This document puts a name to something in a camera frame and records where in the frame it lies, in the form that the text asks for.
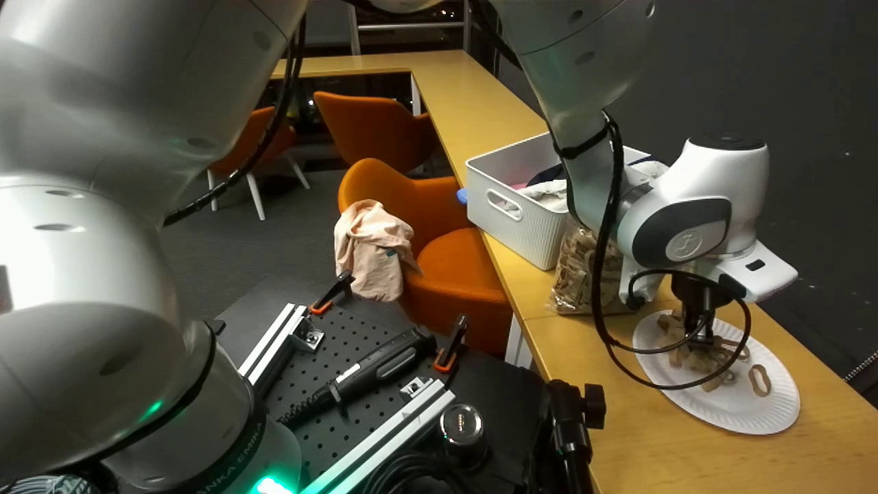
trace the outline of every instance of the plate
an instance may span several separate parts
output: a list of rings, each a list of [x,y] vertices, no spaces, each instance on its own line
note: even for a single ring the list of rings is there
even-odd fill
[[[634,329],[636,350],[660,347],[658,318],[670,314],[652,314],[641,318]],[[741,340],[741,329],[714,318],[714,335],[726,340]],[[787,431],[798,421],[798,387],[789,370],[755,338],[747,340],[747,361],[737,361],[729,370],[735,380],[714,390],[685,387],[685,390],[660,390],[671,405],[678,405],[692,419],[711,424],[724,431],[769,436]],[[684,384],[699,380],[688,369],[671,369],[670,354],[636,354],[641,370],[656,384]],[[772,383],[772,394],[759,397],[748,380],[751,366],[762,366]]]

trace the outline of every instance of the orange chair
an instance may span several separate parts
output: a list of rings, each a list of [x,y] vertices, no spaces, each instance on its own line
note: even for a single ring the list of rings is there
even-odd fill
[[[400,174],[411,174],[438,152],[430,115],[411,115],[398,100],[316,92],[312,103],[349,167],[356,159],[375,156]]]
[[[268,130],[274,118],[274,108],[257,108],[249,113],[235,147],[224,155],[224,159],[215,163],[205,177],[209,177],[209,191],[215,191],[215,180],[217,177],[230,177],[232,170],[243,167],[248,159],[252,156],[252,152],[261,147],[263,140],[263,132]],[[268,165],[274,165],[278,159],[286,159],[300,184],[305,191],[311,191],[311,181],[305,180],[300,163],[291,156],[291,148],[297,144],[297,132],[286,125],[278,126],[268,148],[263,152],[263,156],[256,163],[256,167],[243,177],[248,180],[248,188],[249,188],[249,199],[252,199],[252,207],[256,207],[256,214],[257,220],[265,220],[265,209],[263,209],[263,199],[257,193],[257,184],[256,184],[256,177],[252,174],[261,174],[265,170]]]
[[[337,188],[337,209],[353,200],[382,200],[383,209],[415,228],[418,272],[407,272],[404,309],[411,322],[451,333],[466,314],[466,344],[503,357],[511,329],[511,303],[496,280],[479,232],[456,200],[453,177],[408,180],[382,159],[360,159]]]

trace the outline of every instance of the wooden desk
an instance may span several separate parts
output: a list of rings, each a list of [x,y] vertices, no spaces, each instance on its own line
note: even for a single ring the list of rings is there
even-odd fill
[[[411,74],[462,181],[466,181],[468,156],[545,132],[523,103],[464,52],[308,58],[302,66],[302,77],[386,71]],[[802,394],[798,424],[762,439],[706,425],[660,394],[625,380],[608,364],[589,322],[553,316],[552,272],[530,268],[489,236],[485,246],[538,370],[545,380],[607,387],[607,429],[592,431],[592,475],[600,491],[853,494],[878,488],[878,413],[759,309],[751,309],[751,335],[787,366]],[[625,338],[641,316],[608,318],[608,329]]]

